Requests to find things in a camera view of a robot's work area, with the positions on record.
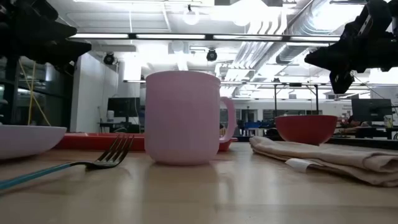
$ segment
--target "red tray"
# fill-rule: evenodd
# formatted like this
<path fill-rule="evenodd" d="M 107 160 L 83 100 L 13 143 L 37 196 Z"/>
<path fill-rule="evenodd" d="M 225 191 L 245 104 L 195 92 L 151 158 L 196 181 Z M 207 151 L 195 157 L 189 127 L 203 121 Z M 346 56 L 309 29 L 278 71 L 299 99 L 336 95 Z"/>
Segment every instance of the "red tray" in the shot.
<path fill-rule="evenodd" d="M 63 139 L 53 149 L 80 149 L 80 150 L 100 150 L 105 151 L 112 144 L 113 140 L 118 134 L 116 133 L 66 133 Z M 144 135 L 134 135 L 134 143 L 130 151 L 144 152 Z M 237 138 L 232 138 L 226 143 L 220 143 L 219 152 L 226 152 L 232 142 L 237 141 Z"/>

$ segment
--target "fork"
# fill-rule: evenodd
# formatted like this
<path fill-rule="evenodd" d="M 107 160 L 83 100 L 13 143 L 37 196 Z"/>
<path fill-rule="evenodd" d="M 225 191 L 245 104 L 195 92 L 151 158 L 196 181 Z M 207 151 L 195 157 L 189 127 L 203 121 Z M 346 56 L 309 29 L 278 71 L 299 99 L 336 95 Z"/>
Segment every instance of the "fork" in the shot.
<path fill-rule="evenodd" d="M 123 159 L 126 157 L 129 149 L 131 148 L 132 142 L 134 140 L 134 135 L 130 138 L 127 135 L 124 136 L 118 135 L 116 139 L 112 142 L 111 147 L 106 150 L 97 160 L 94 162 L 67 162 L 66 164 L 53 166 L 47 169 L 42 169 L 30 174 L 20 175 L 18 177 L 8 179 L 8 180 L 0 180 L 0 190 L 7 189 L 9 187 L 15 186 L 17 184 L 21 184 L 27 182 L 29 180 L 36 179 L 38 177 L 42 177 L 47 174 L 51 174 L 53 172 L 66 169 L 68 167 L 77 166 L 77 165 L 85 165 L 87 169 L 109 169 L 116 167 L 119 165 Z"/>

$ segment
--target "cloth napkin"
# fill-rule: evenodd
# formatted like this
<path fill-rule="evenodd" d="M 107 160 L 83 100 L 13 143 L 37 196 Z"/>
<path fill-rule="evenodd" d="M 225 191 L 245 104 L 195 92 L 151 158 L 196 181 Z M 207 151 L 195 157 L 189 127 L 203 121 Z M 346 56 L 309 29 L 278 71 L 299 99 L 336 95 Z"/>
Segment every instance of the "cloth napkin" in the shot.
<path fill-rule="evenodd" d="M 287 161 L 292 158 L 313 161 L 310 167 L 348 175 L 372 185 L 398 186 L 398 153 L 361 147 L 319 147 L 296 142 L 274 142 L 255 136 L 250 139 L 255 153 Z"/>

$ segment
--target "table surface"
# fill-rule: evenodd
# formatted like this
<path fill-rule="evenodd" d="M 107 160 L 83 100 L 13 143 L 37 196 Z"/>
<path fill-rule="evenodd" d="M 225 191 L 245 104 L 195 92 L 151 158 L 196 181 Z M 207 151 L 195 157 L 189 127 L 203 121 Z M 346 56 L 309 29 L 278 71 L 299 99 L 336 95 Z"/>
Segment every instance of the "table surface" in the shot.
<path fill-rule="evenodd" d="M 0 179 L 99 154 L 49 151 L 3 161 Z M 7 224 L 397 223 L 398 188 L 294 172 L 234 143 L 205 166 L 160 166 L 130 153 L 113 169 L 53 173 L 0 192 L 0 217 Z"/>

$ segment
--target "mug handle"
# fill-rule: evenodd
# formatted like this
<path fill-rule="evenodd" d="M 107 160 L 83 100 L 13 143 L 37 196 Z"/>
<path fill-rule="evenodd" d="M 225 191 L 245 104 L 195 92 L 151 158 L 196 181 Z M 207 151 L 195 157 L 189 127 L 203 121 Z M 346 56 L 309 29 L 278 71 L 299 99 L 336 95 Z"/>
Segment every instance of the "mug handle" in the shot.
<path fill-rule="evenodd" d="M 228 142 L 234 135 L 236 128 L 236 113 L 234 102 L 228 97 L 222 96 L 220 100 L 225 104 L 228 111 L 228 127 L 226 128 L 226 133 L 220 138 L 220 143 Z"/>

